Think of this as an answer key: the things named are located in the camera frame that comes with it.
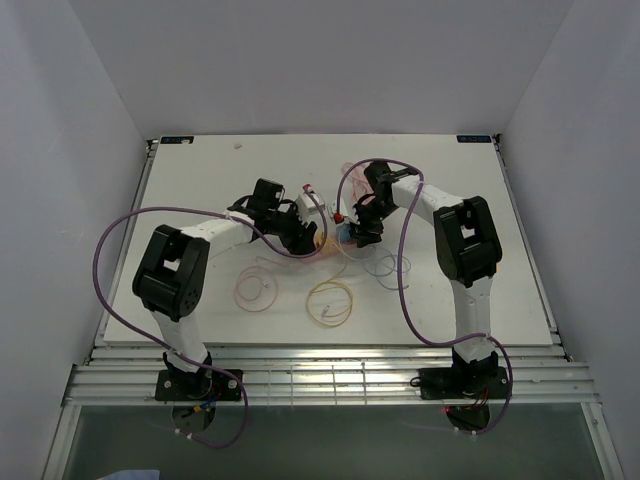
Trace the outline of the blue charger plug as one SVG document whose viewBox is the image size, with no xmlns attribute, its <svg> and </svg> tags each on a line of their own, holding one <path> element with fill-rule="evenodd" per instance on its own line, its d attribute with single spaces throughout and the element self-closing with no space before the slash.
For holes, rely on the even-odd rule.
<svg viewBox="0 0 640 480">
<path fill-rule="evenodd" d="M 349 224 L 336 226 L 336 240 L 339 244 L 347 244 L 352 241 L 351 228 Z"/>
</svg>

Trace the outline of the pink power strip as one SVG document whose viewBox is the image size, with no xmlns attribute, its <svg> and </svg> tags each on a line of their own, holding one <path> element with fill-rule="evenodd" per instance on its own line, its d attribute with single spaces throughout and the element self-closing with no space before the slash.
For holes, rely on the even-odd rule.
<svg viewBox="0 0 640 480">
<path fill-rule="evenodd" d="M 317 233 L 314 238 L 314 244 L 320 247 L 321 243 L 324 243 L 320 249 L 321 256 L 343 255 L 360 261 L 369 258 L 374 253 L 373 246 L 358 247 L 349 232 L 342 228 L 337 229 L 335 232 L 330 232 L 328 237 L 325 237 L 323 232 Z"/>
</svg>

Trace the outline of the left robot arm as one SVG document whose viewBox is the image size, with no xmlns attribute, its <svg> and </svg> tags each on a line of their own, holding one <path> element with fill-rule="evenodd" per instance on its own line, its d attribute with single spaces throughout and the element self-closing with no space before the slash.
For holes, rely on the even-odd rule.
<svg viewBox="0 0 640 480">
<path fill-rule="evenodd" d="M 134 275 L 132 290 L 160 328 L 167 344 L 164 362 L 190 399 L 205 397 L 212 387 L 207 367 L 210 355 L 201 340 L 194 311 L 201 300 L 210 259 L 235 247 L 270 236 L 289 258 L 309 258 L 318 226 L 310 217 L 323 215 L 324 202 L 310 185 L 295 200 L 284 197 L 284 186 L 260 179 L 253 192 L 222 214 L 196 225 L 157 227 Z"/>
</svg>

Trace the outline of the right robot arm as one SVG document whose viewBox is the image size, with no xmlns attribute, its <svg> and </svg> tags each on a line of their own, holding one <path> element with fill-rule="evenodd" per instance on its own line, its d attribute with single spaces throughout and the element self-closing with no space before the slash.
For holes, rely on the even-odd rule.
<svg viewBox="0 0 640 480">
<path fill-rule="evenodd" d="M 503 251 L 487 201 L 447 193 L 424 180 L 415 167 L 386 159 L 364 160 L 364 177 L 371 192 L 353 205 L 350 237 L 359 248 L 382 240 L 383 221 L 396 210 L 407 211 L 398 245 L 404 256 L 412 215 L 434 229 L 438 265 L 450 281 L 454 297 L 456 337 L 452 348 L 454 390 L 474 397 L 498 370 L 496 343 L 491 337 L 490 290 Z"/>
</svg>

